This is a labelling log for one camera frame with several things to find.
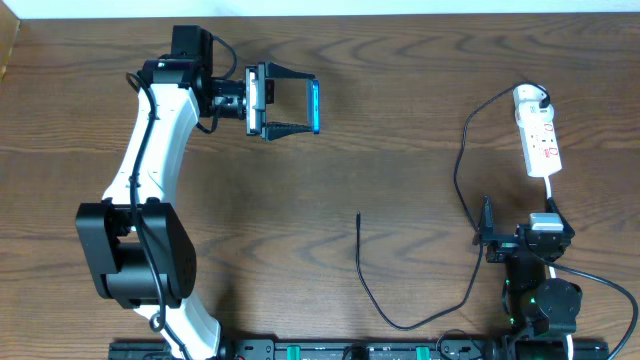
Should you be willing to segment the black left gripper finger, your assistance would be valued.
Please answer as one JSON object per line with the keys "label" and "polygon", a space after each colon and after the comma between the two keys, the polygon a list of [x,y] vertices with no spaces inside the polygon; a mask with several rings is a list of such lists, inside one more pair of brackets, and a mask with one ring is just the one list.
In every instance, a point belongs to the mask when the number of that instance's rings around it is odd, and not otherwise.
{"label": "black left gripper finger", "polygon": [[265,141],[275,141],[298,133],[313,133],[313,129],[309,125],[269,122],[262,128],[261,138]]}
{"label": "black left gripper finger", "polygon": [[314,74],[294,71],[273,62],[261,62],[258,67],[263,69],[265,77],[269,79],[314,80],[316,78]]}

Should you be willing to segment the blue Galaxy smartphone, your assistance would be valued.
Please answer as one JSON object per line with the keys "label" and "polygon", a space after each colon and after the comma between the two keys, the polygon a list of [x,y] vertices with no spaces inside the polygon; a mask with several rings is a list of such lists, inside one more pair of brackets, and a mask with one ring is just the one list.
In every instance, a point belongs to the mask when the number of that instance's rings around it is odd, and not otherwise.
{"label": "blue Galaxy smartphone", "polygon": [[307,81],[307,121],[313,134],[320,133],[320,95],[319,81]]}

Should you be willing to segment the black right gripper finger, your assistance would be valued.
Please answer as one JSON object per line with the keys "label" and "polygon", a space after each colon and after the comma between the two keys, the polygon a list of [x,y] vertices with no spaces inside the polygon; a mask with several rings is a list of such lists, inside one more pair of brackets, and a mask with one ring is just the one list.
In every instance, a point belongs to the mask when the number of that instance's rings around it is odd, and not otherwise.
{"label": "black right gripper finger", "polygon": [[545,212],[557,214],[563,224],[563,232],[569,235],[574,234],[574,229],[571,227],[571,225],[566,220],[566,218],[562,215],[561,211],[556,205],[555,200],[552,197],[549,197],[545,200]]}
{"label": "black right gripper finger", "polygon": [[493,209],[491,198],[485,196],[483,199],[481,218],[476,232],[478,241],[491,241],[495,235],[495,226],[493,221]]}

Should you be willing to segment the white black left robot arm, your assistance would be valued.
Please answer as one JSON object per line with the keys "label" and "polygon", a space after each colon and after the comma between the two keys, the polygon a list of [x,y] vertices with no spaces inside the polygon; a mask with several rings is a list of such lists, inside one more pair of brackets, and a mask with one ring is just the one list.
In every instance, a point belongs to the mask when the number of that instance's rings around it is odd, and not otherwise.
{"label": "white black left robot arm", "polygon": [[265,141],[320,130],[315,75],[260,62],[243,79],[218,77],[218,43],[200,26],[177,25],[167,54],[127,74],[138,111],[125,156],[102,198],[75,218],[97,293],[145,317],[176,359],[227,356],[220,323],[196,293],[195,247],[175,211],[191,133],[223,118]]}

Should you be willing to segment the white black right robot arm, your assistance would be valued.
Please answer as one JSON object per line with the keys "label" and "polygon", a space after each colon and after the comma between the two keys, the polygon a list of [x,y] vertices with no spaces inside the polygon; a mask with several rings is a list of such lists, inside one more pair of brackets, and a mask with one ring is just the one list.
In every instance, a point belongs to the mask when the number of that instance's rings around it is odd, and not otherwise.
{"label": "white black right robot arm", "polygon": [[552,278],[546,268],[571,245],[575,231],[553,199],[543,212],[516,226],[513,234],[495,230],[491,199],[483,199],[474,243],[487,250],[486,261],[505,265],[502,303],[511,332],[485,346],[489,359],[567,359],[567,337],[576,332],[582,290]]}

